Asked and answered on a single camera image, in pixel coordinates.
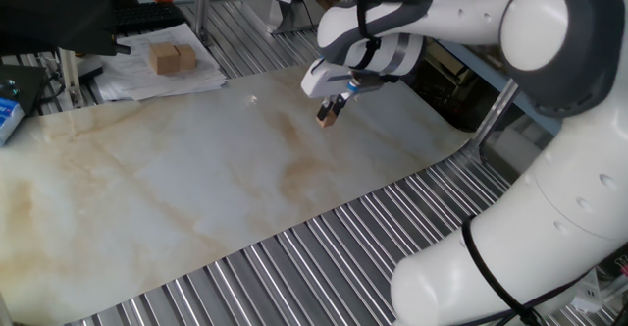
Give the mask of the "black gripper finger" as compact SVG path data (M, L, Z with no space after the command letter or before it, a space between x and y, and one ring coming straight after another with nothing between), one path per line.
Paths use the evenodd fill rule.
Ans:
M334 101L334 105L332 107L332 111L336 117L340 115L341 110L345 107L345 105L351 98L352 98L351 92L345 92L345 93L339 94L336 97L336 100Z
M325 97L317 112L317 115L316 115L317 120L323 122L328 116L329 112L332 110L333 106L334 106L334 101L330 97Z

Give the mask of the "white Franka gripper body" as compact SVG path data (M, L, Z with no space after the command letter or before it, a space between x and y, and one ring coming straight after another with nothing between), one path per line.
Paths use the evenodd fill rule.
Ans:
M301 88L310 98L332 97L345 92L363 93L379 90L387 82L398 82L400 76L355 71L328 62L315 61L306 71Z

